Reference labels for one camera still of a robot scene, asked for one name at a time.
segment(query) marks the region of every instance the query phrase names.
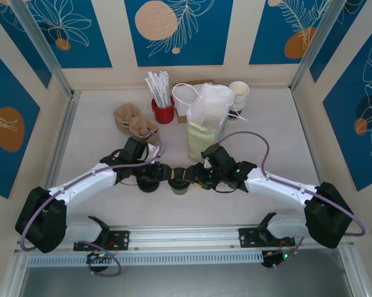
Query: vent grille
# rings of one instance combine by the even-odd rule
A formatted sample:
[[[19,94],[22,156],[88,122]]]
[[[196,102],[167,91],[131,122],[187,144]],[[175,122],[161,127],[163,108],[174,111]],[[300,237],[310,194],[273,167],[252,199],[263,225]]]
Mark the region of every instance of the vent grille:
[[[177,253],[127,253],[117,254],[122,266],[146,265],[198,265],[262,263],[261,251],[241,252],[177,252]],[[86,255],[32,256],[28,267],[82,267],[86,266]],[[116,265],[111,259],[103,259],[93,266]]]

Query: red cup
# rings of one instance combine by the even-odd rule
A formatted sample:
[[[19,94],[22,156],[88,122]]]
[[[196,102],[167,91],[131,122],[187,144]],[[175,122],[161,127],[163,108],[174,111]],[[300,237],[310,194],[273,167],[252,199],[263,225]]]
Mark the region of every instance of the red cup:
[[[151,107],[155,115],[155,120],[160,124],[169,124],[175,117],[175,102],[171,96],[172,105],[166,108],[159,108],[154,99],[151,100]]]

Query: white tabletop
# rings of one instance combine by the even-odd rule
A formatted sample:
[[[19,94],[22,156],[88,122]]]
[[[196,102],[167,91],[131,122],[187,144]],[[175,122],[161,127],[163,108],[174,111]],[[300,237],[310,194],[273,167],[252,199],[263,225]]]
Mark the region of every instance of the white tabletop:
[[[58,184],[85,173],[112,151],[124,146],[129,136],[117,130],[113,111],[124,103],[136,104],[144,114],[152,114],[148,89],[83,91],[72,125],[58,176]],[[242,112],[248,121],[228,121],[225,135],[254,131],[270,143],[266,170],[306,184],[318,184],[306,139],[287,88],[252,88]],[[162,163],[188,167],[187,124],[177,119],[160,125],[166,148]],[[236,161],[260,166],[264,143],[254,136],[234,136],[223,143]],[[126,180],[135,183],[134,178]],[[183,196],[175,195],[167,182],[153,193],[137,186],[118,184],[91,197],[76,214],[94,215],[111,226],[239,225],[259,223],[268,212],[288,210],[269,197],[236,191],[218,194],[190,186]]]

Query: paper bag handle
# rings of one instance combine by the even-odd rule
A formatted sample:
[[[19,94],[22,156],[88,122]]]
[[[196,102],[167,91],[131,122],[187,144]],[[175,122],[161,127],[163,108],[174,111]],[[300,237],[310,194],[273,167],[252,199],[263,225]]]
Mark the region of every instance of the paper bag handle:
[[[197,95],[198,95],[197,90],[196,90],[192,85],[185,84],[185,83],[183,83],[183,82],[181,82],[180,84],[175,85],[175,86],[172,88],[172,95],[174,96],[174,98],[175,98],[176,100],[178,100],[180,103],[183,103],[183,104],[185,104],[185,105],[191,106],[191,104],[188,104],[188,103],[185,103],[185,102],[181,101],[181,100],[180,100],[180,99],[175,95],[175,93],[173,93],[173,91],[175,90],[175,88],[176,88],[177,86],[179,86],[179,85],[187,85],[188,87],[192,88],[192,89],[197,93]]]

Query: white paper cup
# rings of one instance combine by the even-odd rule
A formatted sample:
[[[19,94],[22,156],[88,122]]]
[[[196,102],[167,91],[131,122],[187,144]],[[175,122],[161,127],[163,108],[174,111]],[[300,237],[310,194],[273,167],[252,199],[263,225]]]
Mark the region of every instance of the white paper cup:
[[[244,82],[232,82],[228,87],[235,93],[234,105],[230,106],[230,113],[237,115],[238,112],[238,114],[241,114],[248,101],[250,88]],[[229,116],[229,119],[236,120],[237,117]]]

